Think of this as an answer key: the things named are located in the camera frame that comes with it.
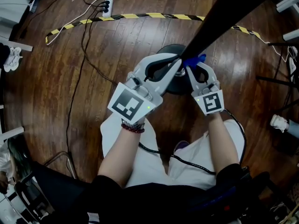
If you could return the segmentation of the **person's black shirt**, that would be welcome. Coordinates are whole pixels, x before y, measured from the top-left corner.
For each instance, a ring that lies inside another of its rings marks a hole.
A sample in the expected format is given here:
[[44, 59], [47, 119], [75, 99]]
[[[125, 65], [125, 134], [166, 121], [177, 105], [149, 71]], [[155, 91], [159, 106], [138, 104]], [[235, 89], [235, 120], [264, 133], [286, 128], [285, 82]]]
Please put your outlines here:
[[238, 164], [225, 167], [208, 190], [186, 185], [147, 183], [122, 188], [99, 175], [76, 200], [70, 216], [75, 224], [183, 220], [228, 224], [245, 208], [249, 178]]

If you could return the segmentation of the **person's purple shoe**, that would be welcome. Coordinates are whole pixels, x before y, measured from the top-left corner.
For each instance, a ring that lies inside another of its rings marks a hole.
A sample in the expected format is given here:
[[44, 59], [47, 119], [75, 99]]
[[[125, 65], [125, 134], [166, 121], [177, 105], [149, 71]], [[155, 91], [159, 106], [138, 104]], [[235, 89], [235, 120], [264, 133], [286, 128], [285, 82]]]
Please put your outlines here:
[[187, 141], [185, 141], [185, 140], [182, 140], [182, 141], [180, 141], [180, 142], [175, 146], [173, 152], [175, 153], [176, 151], [178, 151], [178, 150], [180, 150], [180, 149], [183, 149], [183, 148], [185, 148], [185, 147], [187, 147], [187, 146], [189, 146], [189, 145], [190, 145], [189, 142], [187, 142]]

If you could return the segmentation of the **white mop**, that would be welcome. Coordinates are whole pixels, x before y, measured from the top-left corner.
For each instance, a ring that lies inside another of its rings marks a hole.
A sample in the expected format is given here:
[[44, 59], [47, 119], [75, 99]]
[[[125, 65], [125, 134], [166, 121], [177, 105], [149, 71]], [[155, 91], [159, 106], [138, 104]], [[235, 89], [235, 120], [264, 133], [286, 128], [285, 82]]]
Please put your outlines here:
[[29, 11], [31, 13], [35, 13], [36, 12], [38, 2], [39, 2], [39, 0], [31, 0], [31, 2], [28, 4]]

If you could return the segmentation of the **person's left forearm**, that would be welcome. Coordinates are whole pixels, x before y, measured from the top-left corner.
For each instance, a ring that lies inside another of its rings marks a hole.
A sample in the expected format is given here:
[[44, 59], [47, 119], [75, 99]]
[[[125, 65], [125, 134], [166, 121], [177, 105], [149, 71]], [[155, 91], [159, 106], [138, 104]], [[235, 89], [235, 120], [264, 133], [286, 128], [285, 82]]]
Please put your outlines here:
[[122, 128], [115, 143], [102, 161], [98, 175], [106, 176], [122, 188], [133, 171], [141, 134]]

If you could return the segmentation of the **person's white trousers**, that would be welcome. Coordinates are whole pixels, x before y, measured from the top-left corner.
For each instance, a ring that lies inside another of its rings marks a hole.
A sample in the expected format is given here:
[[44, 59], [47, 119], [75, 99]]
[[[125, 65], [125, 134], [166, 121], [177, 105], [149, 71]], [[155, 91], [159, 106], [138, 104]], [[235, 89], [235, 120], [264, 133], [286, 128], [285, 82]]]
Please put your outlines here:
[[[223, 122], [236, 147], [239, 165], [245, 148], [243, 128], [232, 119], [223, 120]], [[176, 151], [174, 157], [169, 161], [168, 168], [165, 168], [160, 155], [157, 153], [156, 133], [150, 122], [143, 118], [137, 127], [137, 130], [133, 130], [124, 125], [121, 118], [115, 114], [110, 115], [100, 127], [104, 158], [115, 143], [122, 128], [141, 134], [133, 171], [124, 188], [158, 183], [186, 185], [207, 190], [216, 185], [217, 174], [212, 163], [208, 130], [189, 146]]]

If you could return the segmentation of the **blue cloth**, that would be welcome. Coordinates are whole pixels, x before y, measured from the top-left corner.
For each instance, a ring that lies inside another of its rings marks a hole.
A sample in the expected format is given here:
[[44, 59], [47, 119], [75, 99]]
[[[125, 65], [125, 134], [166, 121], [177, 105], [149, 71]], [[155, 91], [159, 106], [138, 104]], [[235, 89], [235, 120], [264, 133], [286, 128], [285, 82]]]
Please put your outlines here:
[[202, 54], [198, 57], [193, 57], [190, 59], [187, 59], [183, 62], [183, 67], [186, 68], [187, 66], [189, 66], [191, 69], [196, 69], [196, 66], [199, 62], [204, 63], [206, 60], [206, 54]]

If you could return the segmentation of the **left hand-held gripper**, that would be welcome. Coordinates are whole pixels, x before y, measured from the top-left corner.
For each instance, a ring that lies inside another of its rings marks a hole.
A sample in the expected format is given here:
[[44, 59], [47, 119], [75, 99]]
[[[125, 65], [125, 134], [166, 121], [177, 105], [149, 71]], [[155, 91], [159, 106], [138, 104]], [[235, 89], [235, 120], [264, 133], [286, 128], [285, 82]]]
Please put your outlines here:
[[137, 122], [162, 102], [182, 60], [173, 53], [159, 53], [143, 58], [128, 73], [125, 83], [118, 83], [108, 109], [126, 122]]

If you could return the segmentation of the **yellow black hazard tape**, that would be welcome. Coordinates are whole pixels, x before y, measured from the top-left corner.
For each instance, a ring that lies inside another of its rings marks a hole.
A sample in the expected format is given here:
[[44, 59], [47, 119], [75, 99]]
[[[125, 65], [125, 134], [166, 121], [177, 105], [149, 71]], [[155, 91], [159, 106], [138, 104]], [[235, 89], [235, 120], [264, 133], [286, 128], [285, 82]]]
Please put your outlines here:
[[188, 21], [204, 21], [205, 17], [198, 15], [189, 15], [189, 14], [164, 14], [164, 13], [144, 13], [144, 14], [117, 14], [112, 15], [111, 17], [95, 17], [92, 19], [85, 19], [81, 21], [74, 21], [64, 25], [61, 28], [50, 31], [46, 37], [45, 42], [47, 45], [51, 44], [59, 34], [71, 28], [74, 28], [79, 25], [86, 25], [88, 23], [98, 22], [98, 21], [117, 21], [121, 19], [138, 19], [138, 18], [159, 18], [159, 19], [179, 19], [179, 20], [188, 20]]

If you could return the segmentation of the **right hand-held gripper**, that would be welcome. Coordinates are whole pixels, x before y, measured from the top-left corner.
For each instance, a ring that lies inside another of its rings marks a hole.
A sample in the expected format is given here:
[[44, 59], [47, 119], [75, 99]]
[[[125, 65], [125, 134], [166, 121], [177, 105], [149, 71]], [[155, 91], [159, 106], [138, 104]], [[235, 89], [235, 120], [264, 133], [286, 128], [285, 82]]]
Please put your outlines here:
[[220, 83], [217, 80], [214, 70], [203, 62], [199, 62], [197, 67], [200, 72], [199, 82], [196, 80], [192, 69], [186, 66], [193, 89], [191, 95], [195, 102], [205, 116], [224, 111], [223, 92], [220, 89]]

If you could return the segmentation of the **black coat rack stand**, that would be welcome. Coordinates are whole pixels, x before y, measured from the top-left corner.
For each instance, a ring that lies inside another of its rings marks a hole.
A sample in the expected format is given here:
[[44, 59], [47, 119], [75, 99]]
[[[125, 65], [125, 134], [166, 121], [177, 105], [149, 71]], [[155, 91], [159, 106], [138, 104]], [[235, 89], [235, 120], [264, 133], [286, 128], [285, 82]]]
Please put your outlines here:
[[[187, 59], [198, 57], [208, 46], [216, 41], [222, 34], [232, 28], [239, 20], [254, 10], [265, 0], [217, 0], [205, 17], [196, 35], [186, 46], [169, 45], [162, 51], [177, 51], [182, 64], [178, 72], [185, 72], [182, 77], [174, 76], [165, 92], [183, 95], [193, 91], [186, 68], [183, 62]], [[197, 69], [192, 72], [199, 82], [200, 72]]]

